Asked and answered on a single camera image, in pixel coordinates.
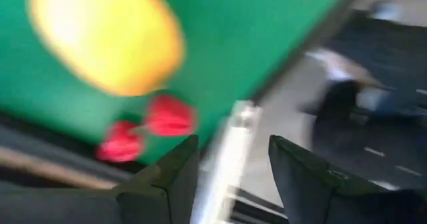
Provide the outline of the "small red pepper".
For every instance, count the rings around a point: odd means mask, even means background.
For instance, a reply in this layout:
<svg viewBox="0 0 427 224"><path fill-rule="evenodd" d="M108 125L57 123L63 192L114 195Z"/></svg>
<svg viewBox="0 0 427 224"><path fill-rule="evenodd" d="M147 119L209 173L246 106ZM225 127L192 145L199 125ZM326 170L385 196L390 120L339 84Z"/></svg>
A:
<svg viewBox="0 0 427 224"><path fill-rule="evenodd" d="M115 122L97 148L97 158L114 163L137 160L145 149L143 137L135 132L138 127L138 124L131 121Z"/></svg>

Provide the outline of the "yellow lemon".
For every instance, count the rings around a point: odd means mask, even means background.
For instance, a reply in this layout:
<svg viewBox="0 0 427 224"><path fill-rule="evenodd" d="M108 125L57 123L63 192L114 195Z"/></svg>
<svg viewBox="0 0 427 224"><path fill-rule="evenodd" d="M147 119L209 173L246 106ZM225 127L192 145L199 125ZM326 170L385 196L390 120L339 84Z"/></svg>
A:
<svg viewBox="0 0 427 224"><path fill-rule="evenodd" d="M33 27L76 76L112 95L163 87L184 58L166 0L27 0Z"/></svg>

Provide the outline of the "aluminium frame post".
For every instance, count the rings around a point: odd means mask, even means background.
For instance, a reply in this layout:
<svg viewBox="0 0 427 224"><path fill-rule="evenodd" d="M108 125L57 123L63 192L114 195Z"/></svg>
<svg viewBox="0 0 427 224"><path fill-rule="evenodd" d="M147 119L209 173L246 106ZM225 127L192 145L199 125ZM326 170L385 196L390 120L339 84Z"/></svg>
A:
<svg viewBox="0 0 427 224"><path fill-rule="evenodd" d="M201 162L190 224L226 224L244 174L262 108L236 101Z"/></svg>

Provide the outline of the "red cherries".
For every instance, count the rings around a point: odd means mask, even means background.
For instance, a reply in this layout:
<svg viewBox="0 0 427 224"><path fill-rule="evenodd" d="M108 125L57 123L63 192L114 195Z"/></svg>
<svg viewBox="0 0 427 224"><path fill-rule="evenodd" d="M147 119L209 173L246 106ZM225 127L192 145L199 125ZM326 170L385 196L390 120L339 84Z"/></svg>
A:
<svg viewBox="0 0 427 224"><path fill-rule="evenodd" d="M150 133L163 137L191 135L197 117L192 106L172 95L161 94L149 103L143 125Z"/></svg>

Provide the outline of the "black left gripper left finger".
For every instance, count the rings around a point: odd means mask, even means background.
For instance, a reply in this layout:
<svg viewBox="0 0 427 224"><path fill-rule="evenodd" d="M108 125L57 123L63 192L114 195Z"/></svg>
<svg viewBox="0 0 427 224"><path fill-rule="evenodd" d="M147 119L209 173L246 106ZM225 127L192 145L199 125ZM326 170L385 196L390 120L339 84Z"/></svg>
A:
<svg viewBox="0 0 427 224"><path fill-rule="evenodd" d="M111 189L0 191L0 224L189 224L197 187L198 138Z"/></svg>

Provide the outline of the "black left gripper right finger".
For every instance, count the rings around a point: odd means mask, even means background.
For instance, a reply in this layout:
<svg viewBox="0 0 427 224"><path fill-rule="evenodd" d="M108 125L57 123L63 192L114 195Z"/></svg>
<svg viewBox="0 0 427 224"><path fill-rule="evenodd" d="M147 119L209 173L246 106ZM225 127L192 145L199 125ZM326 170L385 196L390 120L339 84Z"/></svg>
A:
<svg viewBox="0 0 427 224"><path fill-rule="evenodd" d="M387 190L280 137L268 155L290 224L427 224L427 196Z"/></svg>

